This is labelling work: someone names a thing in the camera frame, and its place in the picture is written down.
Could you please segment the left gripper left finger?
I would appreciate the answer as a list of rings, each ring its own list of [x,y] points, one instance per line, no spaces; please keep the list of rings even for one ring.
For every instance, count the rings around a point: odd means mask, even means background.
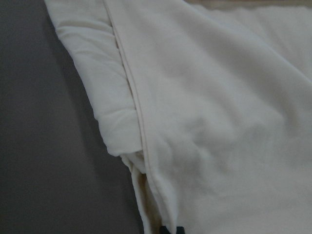
[[[160,234],[171,234],[166,226],[160,226]]]

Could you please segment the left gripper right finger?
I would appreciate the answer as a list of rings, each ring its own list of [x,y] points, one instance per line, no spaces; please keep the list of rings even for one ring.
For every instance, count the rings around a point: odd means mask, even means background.
[[[183,226],[177,226],[176,234],[184,234],[184,227]]]

